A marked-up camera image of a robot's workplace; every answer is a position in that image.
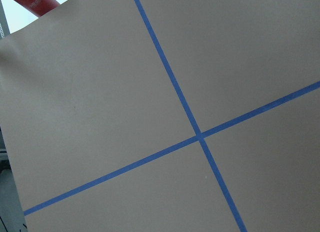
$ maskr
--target blue tape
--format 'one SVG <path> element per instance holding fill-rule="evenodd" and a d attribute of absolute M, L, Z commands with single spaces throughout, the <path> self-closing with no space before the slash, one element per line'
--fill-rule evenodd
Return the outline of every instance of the blue tape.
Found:
<path fill-rule="evenodd" d="M 218 184 L 219 184 L 219 186 L 220 186 L 220 188 L 222 190 L 222 193 L 223 193 L 223 195 L 224 195 L 224 197 L 225 197 L 225 199 L 226 199 L 226 201 L 227 201 L 227 203 L 229 205 L 229 208 L 232 211 L 234 219 L 235 219 L 240 231 L 241 232 L 247 232 L 245 224 L 244 224 L 243 220 L 241 219 L 241 216 L 240 216 L 240 214 L 239 214 L 239 212 L 238 212 L 238 210 L 236 208 L 236 205 L 235 205 L 235 203 L 234 203 L 234 201 L 233 201 L 233 199 L 232 199 L 232 197 L 231 197 L 231 195 L 230 195 L 230 193 L 228 191 L 226 183 L 224 182 L 224 180 L 222 178 L 222 175 L 221 175 L 221 173 L 220 173 L 220 171 L 219 171 L 219 169 L 218 169 L 218 167 L 216 165 L 216 162 L 215 162 L 215 160 L 214 160 L 214 158 L 213 158 L 213 156 L 212 156 L 212 154 L 211 154 L 211 152 L 210 152 L 210 150 L 209 150 L 209 148 L 207 146 L 207 143 L 206 143 L 206 141 L 205 141 L 200 129 L 199 129 L 199 126 L 198 126 L 198 124 L 196 122 L 196 119 L 195 119 L 194 115 L 192 114 L 192 111 L 191 111 L 191 109 L 190 109 L 190 107 L 189 107 L 189 105 L 187 103 L 187 100 L 186 100 L 186 98 L 185 98 L 185 96 L 184 96 L 184 94 L 183 94 L 183 92 L 182 92 L 182 90 L 181 90 L 181 88 L 179 86 L 178 81 L 176 80 L 176 77 L 175 77 L 175 75 L 174 75 L 174 73 L 173 73 L 173 71 L 172 71 L 172 69 L 171 69 L 171 67 L 169 65 L 169 62 L 168 62 L 168 60 L 167 60 L 167 58 L 165 56 L 165 53 L 162 50 L 162 47 L 161 47 L 161 45 L 160 45 L 160 43 L 159 43 L 159 41 L 158 41 L 158 39 L 156 37 L 156 34 L 155 34 L 151 24 L 150 24 L 150 21 L 149 21 L 147 15 L 146 15 L 144 9 L 142 7 L 142 4 L 141 4 L 140 0 L 134 0 L 134 2 L 135 2 L 136 6 L 137 6 L 137 8 L 138 8 L 138 10 L 140 12 L 142 20 L 143 20 L 143 22 L 144 22 L 144 24 L 145 24 L 145 26 L 146 26 L 149 34 L 150 34 L 150 37 L 151 37 L 151 39 L 153 41 L 153 44 L 154 44 L 154 46 L 155 46 L 155 48 L 156 48 L 156 50 L 157 50 L 157 52 L 158 52 L 158 54 L 159 54 L 159 56 L 161 58 L 161 61 L 162 61 L 163 65 L 164 65 L 164 68 L 165 68 L 165 70 L 166 70 L 166 72 L 167 72 L 167 74 L 168 74 L 168 76 L 169 76 L 169 78 L 170 78 L 170 80 L 172 82 L 172 85 L 173 85 L 173 87 L 174 87 L 174 89 L 175 89 L 175 91 L 176 91 L 176 93 L 177 93 L 177 95 L 178 95 L 178 97 L 180 99 L 180 102 L 181 102 L 181 104 L 182 104 L 182 106 L 184 108 L 184 111 L 185 111 L 185 113 L 186 113 L 186 115 L 187 115 L 187 117 L 188 117 L 188 119 L 190 121 L 190 124 L 192 125 L 193 130 L 194 130 L 194 132 L 195 132 L 195 134 L 196 134 L 196 136 L 197 136 L 197 138 L 198 138 L 198 140 L 199 140 L 199 142 L 201 144 L 201 147 L 202 147 L 202 149 L 203 149 L 203 151 L 204 151 L 204 153 L 205 153 L 205 155 L 206 155 L 206 157 L 208 159 L 208 162 L 209 162 L 209 164 L 211 166 L 211 169 L 212 169 L 212 171 L 213 171 L 213 173 L 214 173 L 214 175 L 215 175 L 215 177 L 216 177 L 216 179 L 218 181 Z"/>
<path fill-rule="evenodd" d="M 300 90 L 298 90 L 296 92 L 290 93 L 290 94 L 288 94 L 288 95 L 286 95 L 286 96 L 284 96 L 282 98 L 279 98 L 279 99 L 277 99 L 277 100 L 275 100 L 275 101 L 273 101 L 271 103 L 268 103 L 268 104 L 266 104 L 266 105 L 264 105 L 262 107 L 259 107 L 257 109 L 254 109 L 254 110 L 252 110 L 252 111 L 250 111 L 248 113 L 245 113 L 245 114 L 243 114 L 243 115 L 241 115 L 241 116 L 239 116 L 237 118 L 234 118 L 234 119 L 232 119 L 232 120 L 230 120 L 228 122 L 225 122 L 225 123 L 223 123 L 223 124 L 221 124 L 221 125 L 219 125 L 217 127 L 209 129 L 209 130 L 203 132 L 202 134 L 206 138 L 206 137 L 208 137 L 210 135 L 213 135 L 213 134 L 218 133 L 218 132 L 220 132 L 222 130 L 230 128 L 230 127 L 232 127 L 232 126 L 234 126 L 234 125 L 236 125 L 238 123 L 241 123 L 241 122 L 243 122 L 245 120 L 248 120 L 248 119 L 250 119 L 252 117 L 255 117 L 256 115 L 264 113 L 264 112 L 266 112 L 266 111 L 268 111 L 268 110 L 270 110 L 272 108 L 275 108 L 275 107 L 280 106 L 280 105 L 282 105 L 282 104 L 284 104 L 286 102 L 289 102 L 292 99 L 300 97 L 300 96 L 302 96 L 302 95 L 304 95 L 306 93 L 312 92 L 313 90 L 318 89 L 318 88 L 320 88 L 320 81 L 316 82 L 316 83 L 313 83 L 313 84 L 311 84 L 311 85 L 309 85 L 307 87 L 304 87 L 304 88 L 302 88 L 302 89 L 300 89 Z"/>
<path fill-rule="evenodd" d="M 148 157 L 145 157 L 145 158 L 143 158 L 143 159 L 141 159 L 141 160 L 139 160 L 137 162 L 134 162 L 132 164 L 129 164 L 129 165 L 127 165 L 127 166 L 125 166 L 123 168 L 120 168 L 120 169 L 118 169 L 118 170 L 116 170 L 114 172 L 111 172 L 111 173 L 109 173 L 109 174 L 107 174 L 105 176 L 97 178 L 97 179 L 95 179 L 95 180 L 93 180 L 93 181 L 91 181 L 89 183 L 86 183 L 86 184 L 81 185 L 81 186 L 79 186 L 77 188 L 74 188 L 74 189 L 72 189 L 72 190 L 70 190 L 70 191 L 68 191 L 66 193 L 63 193 L 63 194 L 57 196 L 57 197 L 54 197 L 54 198 L 49 199 L 49 200 L 47 200 L 47 201 L 45 201 L 43 203 L 40 203 L 40 204 L 38 204 L 38 205 L 36 205 L 36 206 L 34 206 L 32 208 L 27 209 L 23 213 L 24 213 L 25 216 L 27 216 L 27 215 L 29 215 L 31 213 L 34 213 L 34 212 L 36 212 L 36 211 L 38 211 L 40 209 L 43 209 L 43 208 L 48 207 L 48 206 L 50 206 L 50 205 L 52 205 L 54 203 L 57 203 L 57 202 L 59 202 L 59 201 L 61 201 L 63 199 L 66 199 L 66 198 L 71 197 L 71 196 L 73 196 L 73 195 L 75 195 L 77 193 L 80 193 L 80 192 L 82 192 L 82 191 L 84 191 L 86 189 L 92 188 L 92 187 L 94 187 L 94 186 L 96 186 L 96 185 L 98 185 L 100 183 L 103 183 L 103 182 L 109 180 L 109 179 L 112 179 L 112 178 L 117 177 L 117 176 L 119 176 L 119 175 L 121 175 L 123 173 L 126 173 L 126 172 L 128 172 L 128 171 L 130 171 L 130 170 L 132 170 L 134 168 L 140 167 L 140 166 L 142 166 L 142 165 L 144 165 L 146 163 L 149 163 L 149 162 L 151 162 L 151 161 L 153 161 L 155 159 L 163 157 L 163 156 L 165 156 L 165 155 L 167 155 L 169 153 L 172 153 L 172 152 L 174 152 L 174 151 L 176 151 L 176 150 L 178 150 L 180 148 L 186 147 L 186 146 L 188 146 L 188 145 L 190 145 L 190 144 L 192 144 L 194 142 L 197 142 L 197 138 L 195 136 L 192 137 L 192 138 L 186 139 L 186 140 L 184 140 L 184 141 L 182 141 L 180 143 L 177 143 L 177 144 L 175 144 L 175 145 L 173 145 L 171 147 L 163 149 L 163 150 L 161 150 L 161 151 L 159 151 L 157 153 L 149 155 Z"/>

